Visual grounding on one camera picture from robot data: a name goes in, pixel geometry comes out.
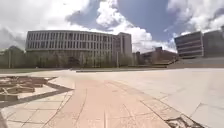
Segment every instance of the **gray building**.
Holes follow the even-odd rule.
[[[205,33],[203,42],[204,57],[224,56],[224,38],[220,30]]]
[[[180,58],[197,58],[204,56],[201,32],[194,32],[174,39]]]
[[[178,55],[182,59],[224,56],[224,27],[222,31],[202,34],[194,32],[175,38]]]
[[[96,33],[87,31],[44,30],[29,31],[26,40],[27,53],[39,56],[52,54],[85,63],[86,58],[92,65],[101,59],[116,61],[117,57],[132,57],[131,35]]]

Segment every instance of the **blue sky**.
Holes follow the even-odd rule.
[[[24,48],[29,30],[68,29],[126,32],[133,51],[176,51],[174,37],[223,24],[224,0],[7,0],[0,1],[0,49]]]

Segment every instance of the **building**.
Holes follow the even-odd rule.
[[[121,57],[132,57],[131,35],[118,35],[68,30],[29,31],[26,52],[40,57],[55,55],[67,58],[68,63],[76,61],[80,65],[100,61],[114,62]]]
[[[224,38],[224,25],[221,28],[222,28],[222,36]]]
[[[182,59],[204,56],[203,34],[194,32],[175,38],[178,55]]]
[[[140,54],[136,53],[138,64],[157,64],[161,62],[173,62],[178,59],[177,53],[163,50],[162,47],[155,48],[154,51]]]
[[[224,56],[224,27],[206,33],[194,32],[175,38],[178,55],[182,59]]]
[[[224,56],[224,38],[220,30],[203,35],[204,57]]]

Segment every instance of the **large curved building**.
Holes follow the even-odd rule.
[[[98,58],[106,58],[111,62],[117,57],[132,57],[131,35],[118,35],[68,30],[29,31],[26,40],[27,53],[39,56],[52,54],[78,60],[83,64],[86,58],[92,65]]]

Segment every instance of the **pavement pattern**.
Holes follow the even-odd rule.
[[[0,127],[169,128],[166,120],[182,115],[206,128],[224,127],[223,69],[19,75],[57,77],[51,83],[71,90],[2,107]]]

